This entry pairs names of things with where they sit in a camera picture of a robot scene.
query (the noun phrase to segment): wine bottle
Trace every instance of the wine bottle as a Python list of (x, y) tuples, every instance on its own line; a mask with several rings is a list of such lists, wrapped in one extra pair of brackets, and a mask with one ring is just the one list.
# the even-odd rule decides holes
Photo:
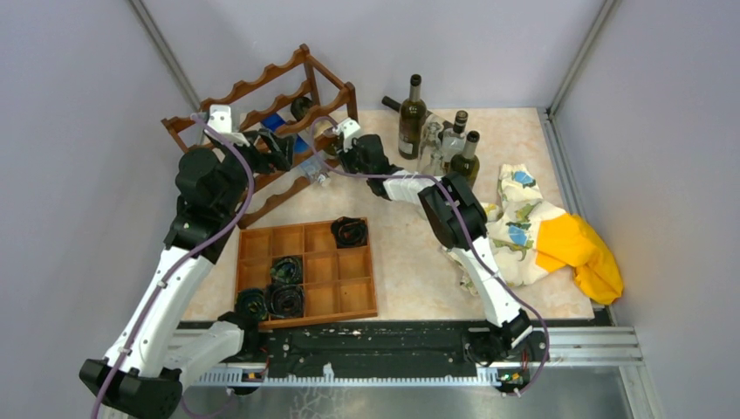
[(468, 123), (468, 113), (457, 111), (455, 125), (442, 132), (442, 153), (444, 154), (443, 166), (449, 171), (449, 161), (452, 156), (463, 151), (465, 146), (465, 125)]
[(398, 152), (401, 157), (413, 160), (419, 155), (421, 131), (427, 116), (427, 104), (421, 100), (421, 76), (411, 76), (408, 99), (401, 103), (398, 112)]
[(471, 189), (476, 184), (478, 169), (481, 168), (481, 163), (478, 156), (476, 156), (476, 146), (480, 138), (481, 135), (477, 131), (470, 131), (462, 152), (459, 155), (454, 155), (452, 160), (449, 161), (449, 171), (463, 175)]
[[(401, 104), (388, 96), (383, 96), (383, 99), (380, 100), (380, 103), (382, 103), (385, 106), (388, 106), (389, 108), (393, 109), (395, 112), (399, 112), (401, 110)], [(443, 117), (439, 116), (436, 113), (433, 113), (427, 110), (427, 113), (424, 116), (427, 119), (427, 126), (432, 122), (436, 122), (442, 126), (442, 129), (452, 128), (452, 122), (445, 120)]]

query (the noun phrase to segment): bottle cap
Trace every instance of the bottle cap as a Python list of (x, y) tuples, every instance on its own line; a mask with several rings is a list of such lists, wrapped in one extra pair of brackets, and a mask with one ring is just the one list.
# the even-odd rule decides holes
[(477, 131), (470, 131), (468, 133), (468, 141), (469, 142), (478, 142), (478, 140), (481, 139), (481, 135)]
[(465, 125), (468, 122), (468, 113), (465, 111), (457, 111), (455, 114), (455, 124)]

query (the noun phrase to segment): table surface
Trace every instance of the table surface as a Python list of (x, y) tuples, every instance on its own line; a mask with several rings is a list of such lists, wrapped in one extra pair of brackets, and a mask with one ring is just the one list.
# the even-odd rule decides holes
[[(435, 110), (435, 113), (453, 120), (455, 111)], [(468, 129), (481, 133), (476, 151), (481, 169), (473, 188), (481, 202), (500, 203), (497, 178), (501, 164), (523, 163), (537, 179), (543, 197), (555, 205), (563, 205), (536, 109), (470, 109), (468, 112)], [(334, 116), (341, 120), (346, 114), (337, 112)], [(404, 160), (397, 151), (397, 113), (362, 111), (360, 124), (364, 132), (380, 135), (392, 163), (415, 169), (415, 161)], [(251, 208), (259, 208), (270, 195), (287, 190), (297, 175), (292, 172), (283, 175), (259, 191)], [(367, 217), (378, 301), (376, 319), (483, 319), (481, 300), (457, 284), (462, 271), (442, 254), (428, 222), (419, 217), (413, 205), (391, 203), (374, 196), (361, 180), (336, 174), (331, 177), (328, 186), (311, 185), (250, 227), (326, 221), (340, 216)], [(238, 234), (239, 230), (232, 233), (183, 319), (211, 320), (233, 309)], [(515, 292), (546, 319), (593, 317), (591, 301), (573, 283), (569, 267), (533, 285), (518, 287)]]

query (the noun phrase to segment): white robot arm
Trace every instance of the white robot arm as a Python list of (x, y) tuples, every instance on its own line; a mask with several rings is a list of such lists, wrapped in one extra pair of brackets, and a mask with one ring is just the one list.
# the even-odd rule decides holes
[[(223, 108), (215, 106), (211, 109), (211, 116), (215, 118), (210, 119), (209, 125), (221, 134), (230, 134), (226, 137), (238, 145), (238, 151), (251, 167), (264, 170), (280, 168), (281, 165), (282, 169), (290, 167), (290, 158), (286, 158), (290, 153), (285, 149), (292, 150), (292, 142), (271, 137), (272, 155), (261, 156), (245, 135), (230, 133), (230, 110)], [(394, 175), (394, 179), (370, 179), (368, 186), (376, 195), (390, 201), (424, 208), (437, 238), (462, 260), (472, 277), (483, 300), (486, 319), (495, 329), (492, 333), (502, 341), (502, 347), (516, 347), (522, 342), (532, 331), (529, 318), (501, 283), (477, 261), (463, 235), (462, 226), (435, 184), (390, 165), (383, 154), (380, 137), (362, 135), (356, 121), (342, 121), (335, 132), (343, 141), (339, 158), (345, 171)], [(497, 274), (480, 203), (461, 176), (447, 175), (440, 181), (463, 214), (465, 228), (473, 239), (472, 249)], [(184, 390), (215, 364), (240, 352), (258, 352), (256, 321), (241, 318), (235, 313), (224, 314), (196, 340), (168, 351), (168, 343), (189, 301), (218, 260), (230, 234), (188, 259), (167, 283), (162, 277), (175, 261), (223, 230), (234, 216), (234, 208), (246, 188), (246, 180), (235, 156), (227, 153), (219, 161), (211, 150), (194, 148), (182, 157), (175, 184), (181, 191), (177, 216), (165, 238), (165, 250), (144, 297), (105, 357), (85, 361), (79, 371), (80, 379), (94, 394), (98, 394), (106, 378), (112, 376), (104, 404), (136, 417), (170, 417)], [(150, 296), (156, 292), (159, 293), (157, 298), (151, 299)], [(135, 325), (140, 321), (138, 333), (134, 333)]]

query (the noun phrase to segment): wooden tray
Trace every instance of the wooden tray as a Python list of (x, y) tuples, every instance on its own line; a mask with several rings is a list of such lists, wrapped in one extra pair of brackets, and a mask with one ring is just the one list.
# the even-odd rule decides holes
[(337, 249), (331, 225), (332, 221), (327, 221), (242, 231), (235, 300), (240, 291), (264, 289), (271, 282), (270, 268), (275, 259), (303, 259), (304, 317), (270, 318), (260, 323), (260, 328), (308, 326), (378, 315), (369, 226), (366, 245)]

